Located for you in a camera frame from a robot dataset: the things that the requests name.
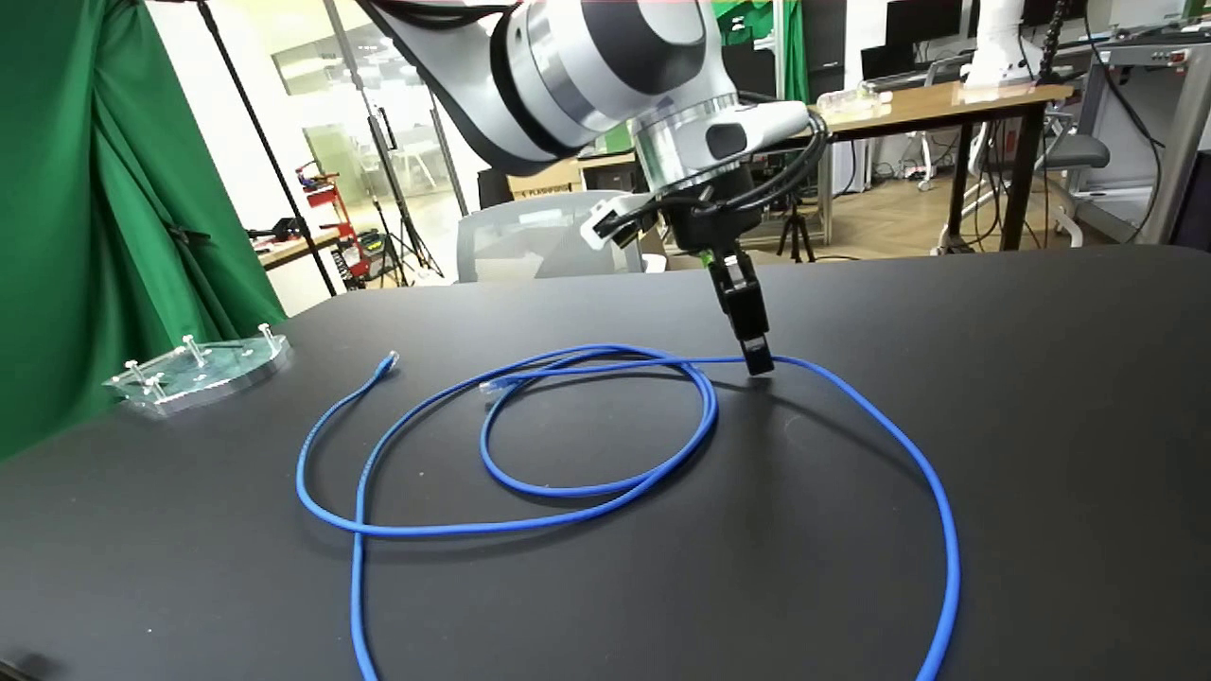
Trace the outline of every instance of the blue cable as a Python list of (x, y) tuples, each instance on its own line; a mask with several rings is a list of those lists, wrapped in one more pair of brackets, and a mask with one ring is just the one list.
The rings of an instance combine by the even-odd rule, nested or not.
[[(374, 664), (374, 649), (369, 640), (369, 541), (438, 541), (438, 537), (504, 537), (504, 533), (538, 533), (538, 529), (556, 529), (556, 527), (577, 527), (577, 523), (593, 523), (607, 518), (635, 500), (644, 500), (656, 485), (662, 485), (669, 471), (677, 471), (692, 454), (699, 454), (718, 425), (718, 393), (713, 386), (713, 377), (699, 367), (713, 362), (744, 362), (744, 357), (699, 357), (699, 358), (684, 358), (684, 357), (662, 357), (650, 349), (630, 349), (630, 343), (582, 343), (582, 349), (559, 349), (559, 350), (544, 350), (544, 357), (529, 357), (496, 370), (484, 370), (477, 377), (467, 377), (445, 393), (431, 393), (428, 402), (419, 402), (417, 410), (402, 413), (371, 445), (361, 481), (356, 481), (356, 500), (352, 500), (352, 518), (321, 505), (311, 497), (311, 459), (321, 444), (321, 436), (344, 416), (352, 413), (374, 386), (381, 386), (395, 370), (398, 370), (398, 357), (392, 350), (365, 386), (356, 386), (352, 393), (344, 393), (342, 402), (332, 402), (307, 432), (302, 445), (301, 445), (301, 461), (297, 461), (297, 497), (307, 505), (307, 513), (316, 513), (318, 523), (352, 533), (352, 566), (350, 566), (350, 635), (352, 635), (352, 654), (356, 664), (365, 674), (365, 681), (379, 681), (379, 664)], [(776, 357), (776, 362), (799, 367), (822, 383), (828, 383), (837, 393), (846, 393), (849, 402), (855, 402), (881, 432), (891, 432), (905, 454), (913, 459), (913, 464), (920, 470), (920, 475), (930, 489), (935, 509), (940, 509), (940, 527), (943, 527), (943, 552), (948, 552), (948, 585), (943, 585), (943, 609), (940, 609), (940, 624), (930, 635), (930, 647), (920, 662), (920, 681), (940, 678), (943, 662), (948, 662), (948, 647), (954, 635), (954, 621), (957, 621), (957, 599), (962, 599), (962, 552), (957, 552), (957, 527), (954, 527), (954, 509), (950, 509), (950, 497), (943, 475), (935, 471), (935, 464), (929, 461), (929, 454), (876, 405), (868, 402), (855, 386), (849, 386), (842, 374), (834, 374), (822, 362), (812, 358), (796, 358), (796, 357)], [(698, 396), (699, 396), (699, 418), (688, 432), (688, 437), (658, 464), (635, 471), (635, 475), (621, 475), (621, 481), (603, 481), (603, 485), (528, 485), (520, 475), (510, 475), (496, 454), (492, 454), (492, 427), (504, 416), (504, 410), (524, 396), (528, 391), (551, 383), (588, 383), (588, 377), (621, 377), (621, 374), (635, 374), (635, 370), (673, 370), (684, 383), (692, 383)], [(436, 410), (451, 405), (456, 396), (492, 386), (496, 402), (490, 410), (490, 416), (481, 418), (481, 464), (484, 471), (529, 500), (559, 500), (559, 502), (582, 502), (577, 509), (556, 509), (556, 513), (533, 513), (533, 518), (504, 518), (504, 523), (431, 523), (431, 527), (374, 527), (369, 518), (371, 505), (371, 489), (374, 475), (387, 461), (387, 454), (395, 450), (398, 437), (408, 436), (408, 427), (417, 427), (423, 416), (431, 416)]]

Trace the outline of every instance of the clear plastic object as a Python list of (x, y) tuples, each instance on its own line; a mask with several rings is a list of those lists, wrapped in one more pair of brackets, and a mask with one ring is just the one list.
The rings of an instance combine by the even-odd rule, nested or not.
[(148, 362), (128, 358), (105, 386), (119, 391), (134, 413), (167, 418), (244, 393), (284, 367), (293, 367), (293, 340), (262, 324), (262, 338), (248, 340), (196, 343), (183, 338), (173, 350)]

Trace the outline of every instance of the green backdrop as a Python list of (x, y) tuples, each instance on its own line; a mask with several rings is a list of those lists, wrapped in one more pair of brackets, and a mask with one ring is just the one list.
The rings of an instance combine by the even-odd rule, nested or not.
[(8, 0), (0, 67), (6, 459), (105, 413), (125, 358), (284, 314), (139, 0)]

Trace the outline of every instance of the black tabletop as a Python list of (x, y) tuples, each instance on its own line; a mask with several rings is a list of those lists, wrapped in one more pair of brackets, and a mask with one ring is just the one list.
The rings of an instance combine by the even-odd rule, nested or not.
[[(1209, 678), (1211, 259), (1181, 248), (765, 268), (771, 343), (828, 362), (950, 485), (967, 592), (948, 678)], [(582, 340), (735, 350), (704, 273), (344, 295), (297, 367), (167, 425), (110, 416), (0, 464), (0, 654), (53, 678), (352, 678), (350, 541), (293, 497), (307, 425), (398, 349), (321, 445), (350, 509), (374, 436), (474, 370)], [(374, 546), (387, 678), (913, 678), (943, 547), (870, 418), (790, 370), (713, 370), (713, 450), (563, 533)], [(374, 518), (510, 518), (474, 393), (392, 459)], [(520, 402), (501, 459), (597, 481), (698, 418), (669, 377)]]

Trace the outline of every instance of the table leg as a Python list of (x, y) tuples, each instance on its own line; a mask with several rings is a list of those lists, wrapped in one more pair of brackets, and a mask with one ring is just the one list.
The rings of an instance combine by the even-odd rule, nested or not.
[(1035, 154), (1036, 154), (1040, 132), (1045, 132), (1045, 106), (1030, 106), (1024, 114), (1013, 179), (1010, 179), (1010, 208), (1006, 208), (1006, 225), (998, 232), (998, 248), (1019, 248), (1024, 243), (1024, 223), (1026, 223), (1030, 184), (1035, 184)]
[(957, 125), (950, 223), (948, 223), (943, 254), (974, 254), (962, 243), (962, 204), (967, 204), (967, 194), (971, 194), (971, 154), (974, 154), (974, 125)]

